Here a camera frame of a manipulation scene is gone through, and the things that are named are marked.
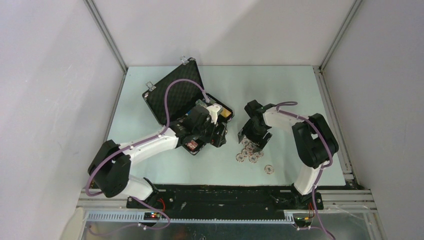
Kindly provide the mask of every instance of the light blue table surface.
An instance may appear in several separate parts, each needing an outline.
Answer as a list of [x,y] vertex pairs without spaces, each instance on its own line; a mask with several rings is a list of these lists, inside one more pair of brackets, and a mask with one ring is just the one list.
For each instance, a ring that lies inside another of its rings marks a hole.
[[[142,97],[146,83],[156,83],[175,66],[132,66],[129,68],[116,107],[108,139],[124,143],[151,135],[161,129]],[[257,163],[237,162],[243,148],[237,133],[249,119],[244,111],[251,100],[260,104],[297,101],[285,109],[299,115],[326,115],[312,66],[199,66],[205,90],[235,111],[228,124],[227,143],[220,148],[206,145],[196,156],[185,149],[161,152],[135,167],[131,174],[155,184],[187,185],[291,185],[302,162],[293,137],[272,128],[271,140]],[[274,167],[273,174],[265,166]],[[343,186],[345,179],[337,154],[334,164],[319,181],[322,186]]]

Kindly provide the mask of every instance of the case lid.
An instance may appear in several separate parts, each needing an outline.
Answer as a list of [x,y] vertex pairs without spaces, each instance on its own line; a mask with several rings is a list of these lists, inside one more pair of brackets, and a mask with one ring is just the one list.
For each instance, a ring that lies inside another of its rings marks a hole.
[[[154,84],[153,90],[143,93],[156,120],[161,124],[167,123],[165,113],[165,91],[167,87],[175,80],[190,79],[198,83],[202,88],[203,83],[196,60],[189,58],[186,64],[181,64],[162,80]],[[175,121],[184,116],[192,107],[196,105],[196,100],[203,99],[202,91],[190,82],[179,82],[169,89],[168,93],[168,111],[170,121]]]

